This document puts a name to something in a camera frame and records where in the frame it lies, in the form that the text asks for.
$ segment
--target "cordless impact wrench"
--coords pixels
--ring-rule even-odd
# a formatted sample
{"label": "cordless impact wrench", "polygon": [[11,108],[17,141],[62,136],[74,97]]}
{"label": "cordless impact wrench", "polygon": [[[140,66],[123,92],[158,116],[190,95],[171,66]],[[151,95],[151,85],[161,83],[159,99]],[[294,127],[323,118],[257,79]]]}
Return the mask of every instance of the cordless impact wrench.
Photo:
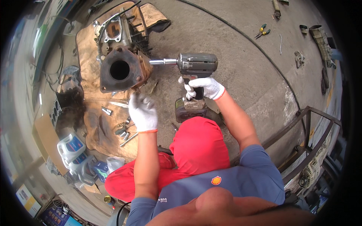
{"label": "cordless impact wrench", "polygon": [[[214,54],[180,53],[177,59],[150,60],[151,65],[177,65],[185,84],[190,80],[209,77],[218,68],[218,59]],[[175,102],[176,121],[201,116],[206,117],[209,108],[203,98],[203,87],[194,88],[196,96],[188,100],[185,96]]]}

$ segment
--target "blue box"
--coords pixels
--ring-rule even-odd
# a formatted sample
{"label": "blue box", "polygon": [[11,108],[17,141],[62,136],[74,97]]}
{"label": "blue box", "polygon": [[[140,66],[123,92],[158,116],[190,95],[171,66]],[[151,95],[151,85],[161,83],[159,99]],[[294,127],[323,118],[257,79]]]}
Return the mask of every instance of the blue box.
{"label": "blue box", "polygon": [[103,183],[106,181],[107,178],[107,171],[108,171],[108,165],[105,162],[99,161],[95,166],[93,166],[94,172],[99,177],[100,181]]}

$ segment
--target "plastic jug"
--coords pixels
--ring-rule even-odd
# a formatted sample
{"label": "plastic jug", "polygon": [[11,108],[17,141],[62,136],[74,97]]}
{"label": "plastic jug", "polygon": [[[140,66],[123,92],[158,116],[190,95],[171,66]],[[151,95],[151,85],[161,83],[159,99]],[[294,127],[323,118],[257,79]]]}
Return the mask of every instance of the plastic jug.
{"label": "plastic jug", "polygon": [[57,148],[64,165],[67,167],[85,151],[85,144],[74,133],[71,133],[58,143]]}
{"label": "plastic jug", "polygon": [[64,166],[67,169],[69,169],[70,174],[77,175],[78,174],[77,171],[79,171],[79,166],[87,159],[87,157],[88,157],[87,154],[85,152],[83,152],[69,164],[67,164],[65,162],[64,158],[62,158],[62,160],[63,160]]}
{"label": "plastic jug", "polygon": [[97,159],[94,155],[88,156],[82,163],[78,165],[75,173],[78,174],[79,180],[89,186],[94,185],[95,177],[97,176],[93,166],[97,163]]}

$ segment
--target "hand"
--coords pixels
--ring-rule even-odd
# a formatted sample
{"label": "hand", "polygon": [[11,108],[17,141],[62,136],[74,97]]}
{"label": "hand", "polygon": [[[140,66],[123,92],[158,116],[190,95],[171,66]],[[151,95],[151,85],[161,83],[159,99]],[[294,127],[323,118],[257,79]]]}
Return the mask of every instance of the hand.
{"label": "hand", "polygon": [[144,94],[133,93],[128,104],[137,132],[157,132],[157,111],[152,99]]}
{"label": "hand", "polygon": [[[182,76],[178,79],[178,82],[180,84],[184,83],[184,79],[182,78]],[[184,86],[187,91],[186,98],[189,100],[193,97],[196,97],[196,92],[194,91],[194,88],[197,87],[203,87],[204,96],[213,99],[214,101],[219,99],[225,92],[225,87],[223,85],[216,82],[215,79],[209,77],[190,80],[189,84],[184,84]]]}

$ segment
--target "person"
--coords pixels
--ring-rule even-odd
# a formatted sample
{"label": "person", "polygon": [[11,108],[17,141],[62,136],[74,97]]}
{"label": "person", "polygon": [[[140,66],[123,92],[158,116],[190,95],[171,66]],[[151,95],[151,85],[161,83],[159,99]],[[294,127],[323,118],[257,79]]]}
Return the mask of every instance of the person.
{"label": "person", "polygon": [[220,128],[202,117],[181,124],[170,145],[174,161],[158,153],[155,103],[133,94],[129,113],[139,132],[137,157],[105,182],[109,194],[132,201],[126,225],[310,223],[311,213],[283,204],[282,177],[261,146],[250,117],[225,87],[209,77],[191,80],[185,84],[188,99],[195,97],[196,87],[203,87],[204,96],[219,107],[239,143],[240,164],[230,168]]}

